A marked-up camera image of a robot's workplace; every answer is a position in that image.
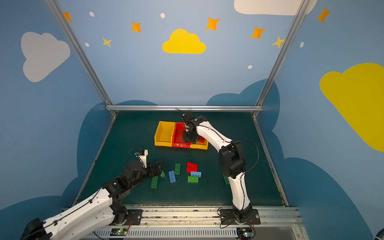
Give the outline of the red lego brick stack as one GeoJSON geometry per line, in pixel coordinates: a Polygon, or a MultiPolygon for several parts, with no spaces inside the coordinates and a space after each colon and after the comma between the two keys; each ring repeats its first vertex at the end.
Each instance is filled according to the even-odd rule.
{"type": "Polygon", "coordinates": [[[197,171],[198,171],[198,165],[197,164],[187,162],[187,173],[188,174],[191,172],[197,172],[197,171]]]}

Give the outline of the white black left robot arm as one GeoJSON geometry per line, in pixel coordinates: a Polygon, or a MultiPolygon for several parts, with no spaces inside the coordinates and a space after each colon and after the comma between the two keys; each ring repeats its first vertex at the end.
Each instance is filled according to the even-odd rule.
{"type": "Polygon", "coordinates": [[[158,177],[164,162],[144,165],[134,161],[125,165],[124,172],[103,184],[87,199],[44,221],[30,221],[23,240],[79,240],[91,232],[110,225],[122,225],[128,219],[128,210],[122,203],[131,190],[146,178],[158,177]]]}

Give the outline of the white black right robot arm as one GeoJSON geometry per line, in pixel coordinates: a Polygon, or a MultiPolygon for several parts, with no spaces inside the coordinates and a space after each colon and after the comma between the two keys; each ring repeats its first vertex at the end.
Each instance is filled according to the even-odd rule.
{"type": "Polygon", "coordinates": [[[182,133],[186,143],[196,144],[202,137],[209,142],[219,154],[219,167],[230,182],[232,205],[237,212],[251,208],[245,183],[246,158],[241,141],[233,141],[216,130],[203,116],[195,117],[192,112],[182,113],[186,130],[182,133]]]}

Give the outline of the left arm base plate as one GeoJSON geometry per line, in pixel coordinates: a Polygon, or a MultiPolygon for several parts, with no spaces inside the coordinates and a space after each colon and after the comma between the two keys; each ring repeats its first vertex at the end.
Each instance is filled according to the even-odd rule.
{"type": "Polygon", "coordinates": [[[128,209],[115,215],[112,222],[117,226],[138,226],[141,224],[143,210],[141,209],[128,209]]]}

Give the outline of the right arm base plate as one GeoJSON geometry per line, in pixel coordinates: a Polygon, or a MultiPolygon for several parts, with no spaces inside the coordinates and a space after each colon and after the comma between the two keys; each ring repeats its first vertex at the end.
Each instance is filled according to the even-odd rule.
{"type": "Polygon", "coordinates": [[[250,211],[243,213],[238,213],[234,209],[223,209],[219,208],[217,210],[219,215],[221,225],[260,225],[261,219],[258,210],[251,209],[250,211]]]}

